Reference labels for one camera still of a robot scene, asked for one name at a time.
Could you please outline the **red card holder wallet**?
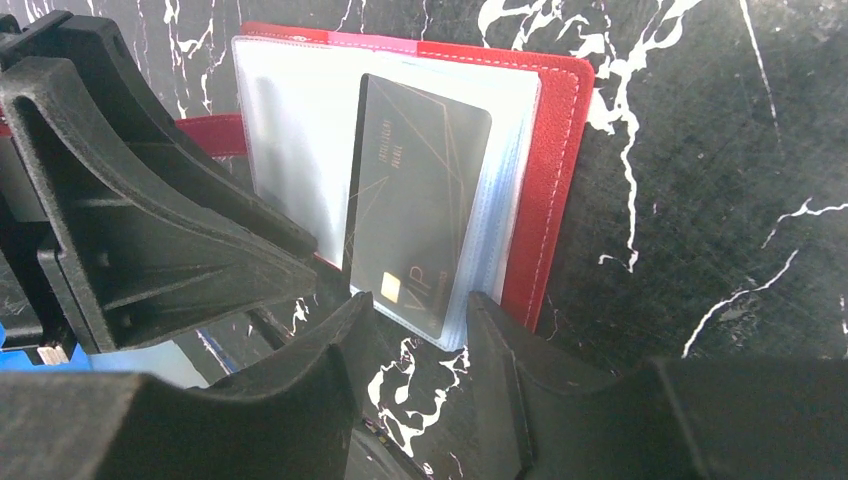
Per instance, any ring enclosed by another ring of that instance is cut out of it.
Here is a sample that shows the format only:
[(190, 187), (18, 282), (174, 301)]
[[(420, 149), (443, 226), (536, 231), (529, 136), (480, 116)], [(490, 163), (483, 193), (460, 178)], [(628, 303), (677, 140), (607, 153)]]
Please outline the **red card holder wallet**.
[(464, 345), (472, 291), (536, 325), (593, 92), (581, 59), (248, 22), (240, 110), (183, 119), (382, 315)]

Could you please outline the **thin credit card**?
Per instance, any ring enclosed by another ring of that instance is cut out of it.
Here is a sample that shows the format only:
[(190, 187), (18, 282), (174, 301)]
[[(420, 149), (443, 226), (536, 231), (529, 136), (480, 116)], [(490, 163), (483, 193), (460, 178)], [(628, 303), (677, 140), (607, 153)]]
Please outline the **thin credit card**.
[(492, 116), (375, 73), (361, 78), (346, 268), (352, 291), (444, 350)]

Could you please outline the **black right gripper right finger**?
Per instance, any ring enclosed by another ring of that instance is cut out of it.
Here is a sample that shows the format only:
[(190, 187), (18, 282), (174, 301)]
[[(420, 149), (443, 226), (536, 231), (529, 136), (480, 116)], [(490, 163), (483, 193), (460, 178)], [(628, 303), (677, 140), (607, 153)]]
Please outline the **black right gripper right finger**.
[(486, 479), (843, 479), (843, 360), (651, 358), (616, 377), (481, 292), (468, 352)]

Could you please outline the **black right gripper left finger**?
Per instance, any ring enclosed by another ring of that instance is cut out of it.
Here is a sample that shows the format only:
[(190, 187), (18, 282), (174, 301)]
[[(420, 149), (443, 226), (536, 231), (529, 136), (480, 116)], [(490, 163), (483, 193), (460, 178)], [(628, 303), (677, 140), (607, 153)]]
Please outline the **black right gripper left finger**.
[(140, 373), (1, 376), (5, 479), (341, 479), (375, 313), (354, 295), (312, 331), (205, 389)]

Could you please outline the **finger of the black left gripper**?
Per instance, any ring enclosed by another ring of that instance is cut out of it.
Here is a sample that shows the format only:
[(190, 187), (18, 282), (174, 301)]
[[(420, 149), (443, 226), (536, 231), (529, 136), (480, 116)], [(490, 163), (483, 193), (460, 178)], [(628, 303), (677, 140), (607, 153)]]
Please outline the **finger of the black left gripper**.
[(104, 17), (56, 10), (26, 27), (1, 16), (1, 68), (27, 57), (67, 59), (110, 127), (169, 186), (197, 205), (234, 221), (299, 258), (309, 258), (316, 239), (242, 186), (208, 147), (238, 156), (242, 127), (235, 115), (179, 123), (163, 107), (137, 68), (118, 25)]
[(169, 185), (71, 61), (21, 60), (1, 77), (1, 105), (49, 224), (38, 261), (85, 351), (151, 346), (314, 292), (308, 235), (273, 220), (268, 240)]

